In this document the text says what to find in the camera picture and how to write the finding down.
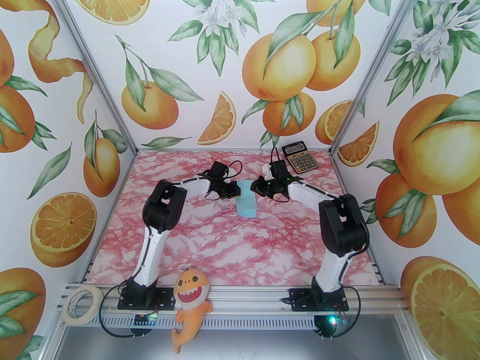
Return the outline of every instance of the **tape roll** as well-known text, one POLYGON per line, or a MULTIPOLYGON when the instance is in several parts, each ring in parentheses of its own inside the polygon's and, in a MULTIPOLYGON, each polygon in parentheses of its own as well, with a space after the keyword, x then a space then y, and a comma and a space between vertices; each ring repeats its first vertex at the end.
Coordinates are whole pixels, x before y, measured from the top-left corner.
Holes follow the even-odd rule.
POLYGON ((71 326, 82 326, 89 323, 98 314, 98 307, 100 306, 102 299, 103 292, 99 288, 93 285, 82 285, 69 295, 67 301, 65 301, 65 304, 63 305, 61 315, 67 324, 71 326), (82 297, 89 295, 93 297, 91 306, 82 316, 77 316, 75 313, 75 307, 77 307, 77 304, 82 297))

